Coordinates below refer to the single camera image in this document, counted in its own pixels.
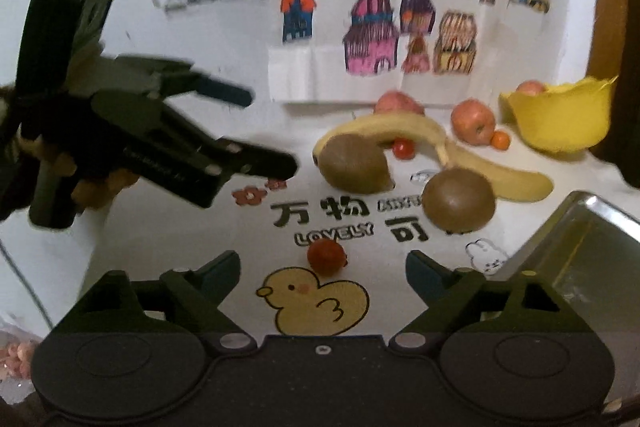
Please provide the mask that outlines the operator left hand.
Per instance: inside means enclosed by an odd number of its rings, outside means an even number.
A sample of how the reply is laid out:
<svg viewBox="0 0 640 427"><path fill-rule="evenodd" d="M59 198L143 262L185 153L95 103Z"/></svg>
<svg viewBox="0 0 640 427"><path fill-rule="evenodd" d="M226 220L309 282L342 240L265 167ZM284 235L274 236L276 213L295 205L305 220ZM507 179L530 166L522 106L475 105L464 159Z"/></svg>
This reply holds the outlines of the operator left hand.
<svg viewBox="0 0 640 427"><path fill-rule="evenodd" d="M66 178L75 176L77 166L73 159L68 155L48 150L41 136L35 140L25 139L22 128L18 128L16 139L21 150L43 161L52 168L54 174L66 176ZM72 191L72 199L78 207L77 212L83 213L86 209L99 210L110 205L121 191L132 187L139 180L140 176L137 174L119 169L111 172L101 181L84 179L77 181Z"/></svg>

